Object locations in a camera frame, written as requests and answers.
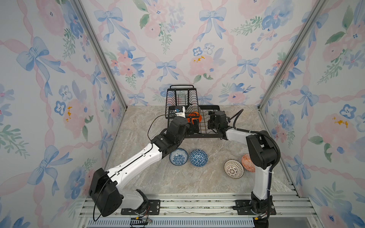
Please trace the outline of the orange plastic bowl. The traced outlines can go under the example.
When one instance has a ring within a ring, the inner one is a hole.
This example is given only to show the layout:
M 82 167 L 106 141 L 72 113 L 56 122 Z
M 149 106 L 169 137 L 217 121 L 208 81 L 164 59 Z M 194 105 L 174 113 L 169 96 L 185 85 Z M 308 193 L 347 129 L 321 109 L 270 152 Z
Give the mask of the orange plastic bowl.
M 193 123 L 194 120 L 197 120 L 198 123 L 200 123 L 202 121 L 202 116 L 199 114 L 199 112 L 192 112 L 192 113 L 188 114 L 187 121 L 189 123 Z

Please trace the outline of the blue floral ceramic bowl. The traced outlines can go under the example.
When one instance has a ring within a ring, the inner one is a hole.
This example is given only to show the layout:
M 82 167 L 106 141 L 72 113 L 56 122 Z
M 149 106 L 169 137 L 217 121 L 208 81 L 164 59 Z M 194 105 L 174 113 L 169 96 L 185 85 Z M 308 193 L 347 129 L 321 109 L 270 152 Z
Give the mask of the blue floral ceramic bowl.
M 169 155 L 170 162 L 175 166 L 182 166 L 188 161 L 189 155 L 185 149 L 178 148 Z

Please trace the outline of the blue geometric patterned bowl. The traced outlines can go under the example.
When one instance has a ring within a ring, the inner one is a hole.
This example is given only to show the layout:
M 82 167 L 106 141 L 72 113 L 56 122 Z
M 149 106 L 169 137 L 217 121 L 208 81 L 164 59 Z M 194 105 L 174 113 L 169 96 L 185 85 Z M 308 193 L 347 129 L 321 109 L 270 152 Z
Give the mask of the blue geometric patterned bowl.
M 208 155 L 203 150 L 195 149 L 190 153 L 190 162 L 195 167 L 203 167 L 208 162 Z

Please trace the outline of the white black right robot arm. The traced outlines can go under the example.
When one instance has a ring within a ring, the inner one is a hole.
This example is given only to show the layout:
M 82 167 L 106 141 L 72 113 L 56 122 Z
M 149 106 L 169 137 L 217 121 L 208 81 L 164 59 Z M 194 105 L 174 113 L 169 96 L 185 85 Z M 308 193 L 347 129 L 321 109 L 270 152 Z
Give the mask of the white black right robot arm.
M 251 210 L 254 214 L 271 214 L 272 197 L 271 182 L 273 169 L 280 161 L 281 153 L 275 140 L 265 130 L 254 131 L 236 127 L 236 121 L 243 111 L 234 115 L 233 125 L 229 125 L 224 111 L 210 111 L 208 128 L 215 130 L 227 141 L 235 141 L 247 145 L 250 159 L 255 166 L 255 182 L 251 192 Z

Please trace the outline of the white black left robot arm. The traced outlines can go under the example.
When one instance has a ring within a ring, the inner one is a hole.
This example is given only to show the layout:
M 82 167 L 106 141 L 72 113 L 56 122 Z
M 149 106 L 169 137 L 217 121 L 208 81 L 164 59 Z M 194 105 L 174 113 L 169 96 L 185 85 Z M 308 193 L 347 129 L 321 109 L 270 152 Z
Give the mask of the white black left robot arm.
M 145 213 L 149 202 L 146 195 L 141 190 L 127 191 L 124 187 L 144 169 L 174 152 L 187 135 L 198 131 L 198 119 L 177 116 L 136 155 L 107 171 L 102 168 L 95 171 L 89 189 L 94 209 L 99 210 L 103 217 L 119 208 Z

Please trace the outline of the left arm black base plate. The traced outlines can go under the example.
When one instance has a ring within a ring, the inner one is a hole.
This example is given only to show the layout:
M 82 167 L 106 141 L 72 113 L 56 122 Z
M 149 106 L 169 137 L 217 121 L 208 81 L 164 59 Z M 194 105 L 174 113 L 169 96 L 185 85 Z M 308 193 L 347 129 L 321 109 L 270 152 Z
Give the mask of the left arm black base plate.
M 139 209 L 121 209 L 121 215 L 142 216 L 142 215 L 159 215 L 161 209 L 161 201 L 159 199 L 149 199 L 147 203 L 143 203 Z

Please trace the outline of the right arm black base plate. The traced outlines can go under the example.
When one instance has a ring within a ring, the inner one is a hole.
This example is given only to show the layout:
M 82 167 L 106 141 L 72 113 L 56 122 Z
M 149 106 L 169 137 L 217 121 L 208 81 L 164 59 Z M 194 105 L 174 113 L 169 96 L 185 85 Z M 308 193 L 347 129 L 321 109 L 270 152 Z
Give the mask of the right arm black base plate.
M 232 207 L 236 210 L 238 215 L 264 215 L 268 211 L 268 206 L 270 206 L 270 215 L 276 215 L 275 206 L 270 200 L 268 204 L 267 200 L 249 200 L 249 199 L 238 199 L 235 200 L 235 206 Z

